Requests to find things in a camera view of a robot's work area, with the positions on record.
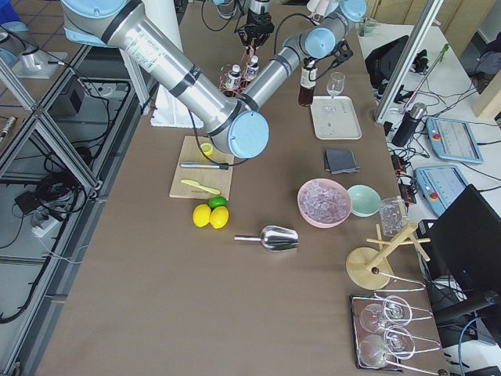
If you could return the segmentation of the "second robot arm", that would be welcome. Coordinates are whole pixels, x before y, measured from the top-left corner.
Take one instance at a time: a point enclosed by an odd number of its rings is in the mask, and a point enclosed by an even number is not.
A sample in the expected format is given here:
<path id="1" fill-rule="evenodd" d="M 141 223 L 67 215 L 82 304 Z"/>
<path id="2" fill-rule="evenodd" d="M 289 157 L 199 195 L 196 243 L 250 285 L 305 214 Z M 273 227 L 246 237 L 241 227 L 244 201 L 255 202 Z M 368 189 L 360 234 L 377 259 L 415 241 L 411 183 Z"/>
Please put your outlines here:
<path id="1" fill-rule="evenodd" d="M 218 15 L 229 23 L 237 19 L 234 33 L 247 49 L 256 50 L 269 39 L 275 29 L 269 13 L 270 1 L 211 1 Z"/>

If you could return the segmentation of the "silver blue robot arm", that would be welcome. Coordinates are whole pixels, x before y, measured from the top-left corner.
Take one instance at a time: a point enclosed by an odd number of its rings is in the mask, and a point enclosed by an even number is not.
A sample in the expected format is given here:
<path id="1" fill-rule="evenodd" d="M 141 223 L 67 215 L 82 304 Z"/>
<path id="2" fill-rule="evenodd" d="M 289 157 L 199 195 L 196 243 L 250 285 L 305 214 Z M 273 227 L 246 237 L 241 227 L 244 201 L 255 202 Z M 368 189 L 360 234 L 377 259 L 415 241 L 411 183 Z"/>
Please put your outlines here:
<path id="1" fill-rule="evenodd" d="M 290 36 L 237 97 L 225 96 L 147 17 L 141 1 L 64 1 L 67 38 L 119 48 L 151 74 L 203 123 L 213 145 L 238 158 L 259 155 L 269 125 L 259 108 L 300 65 L 334 51 L 366 13 L 364 1 L 342 1 L 322 23 Z"/>

